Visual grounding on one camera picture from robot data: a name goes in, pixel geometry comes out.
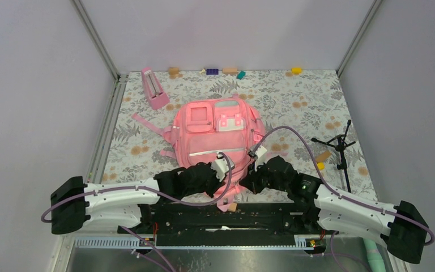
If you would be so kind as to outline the yellow marker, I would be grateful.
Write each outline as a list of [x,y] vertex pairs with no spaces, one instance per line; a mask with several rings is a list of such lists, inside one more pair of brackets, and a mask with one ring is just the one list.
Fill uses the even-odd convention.
[[320,171],[325,169],[325,165],[323,163],[318,163],[317,166]]

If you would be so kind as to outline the pink student backpack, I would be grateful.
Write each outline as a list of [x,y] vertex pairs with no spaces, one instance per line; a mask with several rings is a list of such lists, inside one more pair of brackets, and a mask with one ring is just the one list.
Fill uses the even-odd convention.
[[176,159],[180,167],[212,162],[218,152],[234,162],[230,187],[222,186],[216,192],[224,194],[217,203],[222,211],[245,190],[238,181],[251,164],[248,152],[267,133],[258,110],[238,96],[192,101],[177,112],[171,125],[162,129],[136,113],[132,118],[172,145],[173,151],[162,150],[160,155]]

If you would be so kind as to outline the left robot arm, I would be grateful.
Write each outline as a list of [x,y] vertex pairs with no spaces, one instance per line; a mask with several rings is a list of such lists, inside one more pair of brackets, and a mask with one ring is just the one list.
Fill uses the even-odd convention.
[[54,235],[133,227],[145,233],[152,228],[153,218],[141,211],[142,206],[213,205],[228,192],[234,168],[233,160],[218,152],[211,163],[180,167],[123,185],[86,184],[82,176],[71,177],[50,195],[50,207],[40,220],[50,224]]

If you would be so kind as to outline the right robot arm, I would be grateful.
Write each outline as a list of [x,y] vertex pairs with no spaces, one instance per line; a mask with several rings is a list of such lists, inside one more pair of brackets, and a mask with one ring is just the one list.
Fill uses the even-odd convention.
[[299,173],[280,156],[264,161],[262,145],[268,136],[258,135],[251,146],[248,154],[253,163],[241,186],[254,194],[264,189],[285,192],[302,211],[302,226],[309,233],[348,233],[374,241],[404,262],[420,263],[435,234],[412,203],[371,201],[330,185],[321,171],[316,177]]

